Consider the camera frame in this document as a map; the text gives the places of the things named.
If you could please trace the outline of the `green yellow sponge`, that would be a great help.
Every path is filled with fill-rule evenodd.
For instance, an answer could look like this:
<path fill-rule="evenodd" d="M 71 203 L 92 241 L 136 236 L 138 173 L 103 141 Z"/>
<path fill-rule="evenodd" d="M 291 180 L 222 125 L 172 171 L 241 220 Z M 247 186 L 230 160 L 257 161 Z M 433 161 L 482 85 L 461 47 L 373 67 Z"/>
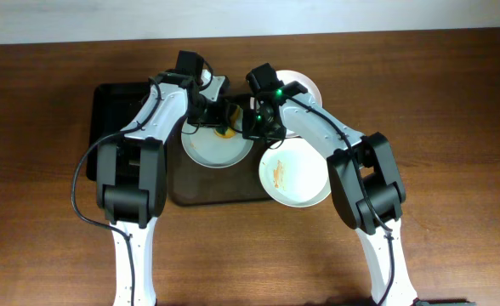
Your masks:
<path fill-rule="evenodd" d="M 224 123 L 216 127 L 213 131 L 214 134 L 221 139 L 231 139 L 237 133 L 236 122 L 240 116 L 241 107 L 235 104 L 228 104 L 224 112 Z"/>

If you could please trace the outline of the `grey plate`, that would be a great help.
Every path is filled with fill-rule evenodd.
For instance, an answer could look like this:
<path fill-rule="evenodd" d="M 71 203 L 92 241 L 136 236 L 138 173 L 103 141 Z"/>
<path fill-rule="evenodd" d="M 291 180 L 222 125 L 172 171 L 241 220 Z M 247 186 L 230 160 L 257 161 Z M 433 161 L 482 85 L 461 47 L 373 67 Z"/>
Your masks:
<path fill-rule="evenodd" d="M 204 167 L 231 167 L 242 161 L 253 147 L 253 141 L 239 133 L 231 138 L 219 137 L 212 127 L 197 127 L 184 121 L 181 143 L 191 160 Z"/>

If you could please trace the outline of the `white plate with sauce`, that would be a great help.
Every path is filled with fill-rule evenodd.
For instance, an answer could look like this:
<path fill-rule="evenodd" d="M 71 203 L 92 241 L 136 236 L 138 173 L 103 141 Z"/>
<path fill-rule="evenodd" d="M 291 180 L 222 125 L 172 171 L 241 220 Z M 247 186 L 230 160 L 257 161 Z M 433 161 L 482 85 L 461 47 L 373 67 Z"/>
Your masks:
<path fill-rule="evenodd" d="M 314 206 L 331 193 L 326 160 L 301 138 L 266 150 L 259 162 L 259 180 L 272 199 L 289 207 Z"/>

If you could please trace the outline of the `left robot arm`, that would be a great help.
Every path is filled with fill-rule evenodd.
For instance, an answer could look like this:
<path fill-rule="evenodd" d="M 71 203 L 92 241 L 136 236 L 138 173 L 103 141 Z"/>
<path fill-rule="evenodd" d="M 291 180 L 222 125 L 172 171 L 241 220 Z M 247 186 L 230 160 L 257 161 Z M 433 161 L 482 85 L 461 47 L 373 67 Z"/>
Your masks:
<path fill-rule="evenodd" d="M 154 305 L 153 235 L 167 197 L 165 144 L 187 118 L 197 119 L 219 102 L 226 76 L 163 72 L 148 84 L 136 116 L 94 142 L 97 202 L 112 233 L 116 305 Z"/>

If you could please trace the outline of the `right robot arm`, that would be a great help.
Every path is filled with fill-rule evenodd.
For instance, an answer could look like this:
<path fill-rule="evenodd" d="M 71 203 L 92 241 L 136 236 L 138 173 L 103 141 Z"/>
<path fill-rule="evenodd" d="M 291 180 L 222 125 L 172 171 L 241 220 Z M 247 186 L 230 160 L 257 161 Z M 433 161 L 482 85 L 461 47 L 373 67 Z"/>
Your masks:
<path fill-rule="evenodd" d="M 247 138 L 280 139 L 288 130 L 327 164 L 332 203 L 358 235 L 376 305 L 415 305 L 418 295 L 401 244 L 401 205 L 406 190 L 389 141 L 355 131 L 319 106 L 299 82 L 252 84 L 258 109 L 245 117 Z"/>

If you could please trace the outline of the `brown serving tray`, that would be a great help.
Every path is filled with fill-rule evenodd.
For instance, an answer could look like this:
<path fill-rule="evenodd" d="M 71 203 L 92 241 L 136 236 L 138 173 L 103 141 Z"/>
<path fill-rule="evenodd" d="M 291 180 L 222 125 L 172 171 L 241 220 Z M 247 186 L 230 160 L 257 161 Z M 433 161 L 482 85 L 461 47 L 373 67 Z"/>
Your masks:
<path fill-rule="evenodd" d="M 258 175 L 266 149 L 264 142 L 253 141 L 247 156 L 231 167 L 204 167 L 185 153 L 181 143 L 184 121 L 174 129 L 166 145 L 168 197 L 175 204 L 193 207 L 270 199 Z"/>

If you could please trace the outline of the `black tray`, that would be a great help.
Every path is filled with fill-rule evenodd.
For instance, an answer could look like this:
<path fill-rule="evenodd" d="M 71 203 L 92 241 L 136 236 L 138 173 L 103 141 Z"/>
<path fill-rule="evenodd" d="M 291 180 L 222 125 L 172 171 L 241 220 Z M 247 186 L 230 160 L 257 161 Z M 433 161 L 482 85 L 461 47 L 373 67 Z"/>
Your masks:
<path fill-rule="evenodd" d="M 104 83 L 94 90 L 89 145 L 126 127 L 142 107 L 150 92 L 148 82 Z M 130 144 L 117 146 L 117 173 L 123 177 L 139 176 L 140 148 Z"/>

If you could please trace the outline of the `pink plate with sauce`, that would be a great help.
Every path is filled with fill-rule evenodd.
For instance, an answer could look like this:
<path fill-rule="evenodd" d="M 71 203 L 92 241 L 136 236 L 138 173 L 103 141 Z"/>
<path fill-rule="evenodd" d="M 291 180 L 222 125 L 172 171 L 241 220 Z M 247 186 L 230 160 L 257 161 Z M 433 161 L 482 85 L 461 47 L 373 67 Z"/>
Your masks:
<path fill-rule="evenodd" d="M 296 81 L 305 86 L 308 90 L 308 93 L 312 95 L 314 101 L 320 106 L 323 107 L 323 102 L 321 98 L 321 93 L 315 83 L 308 78 L 303 73 L 298 71 L 290 71 L 290 70 L 279 70 L 276 71 L 276 76 L 279 81 L 282 81 L 284 84 L 288 84 L 290 82 Z M 255 98 L 250 98 L 250 109 L 258 110 L 259 103 L 255 101 Z M 299 137 L 294 131 L 287 129 L 287 138 L 295 138 Z"/>

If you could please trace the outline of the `dark object at bottom edge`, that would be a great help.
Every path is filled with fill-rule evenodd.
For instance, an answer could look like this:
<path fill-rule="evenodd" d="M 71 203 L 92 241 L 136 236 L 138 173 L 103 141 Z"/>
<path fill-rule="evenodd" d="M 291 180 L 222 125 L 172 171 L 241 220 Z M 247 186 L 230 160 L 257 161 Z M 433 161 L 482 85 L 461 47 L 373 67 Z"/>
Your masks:
<path fill-rule="evenodd" d="M 454 300 L 437 300 L 437 301 L 415 301 L 413 306 L 477 306 L 476 302 L 470 301 L 454 301 Z"/>

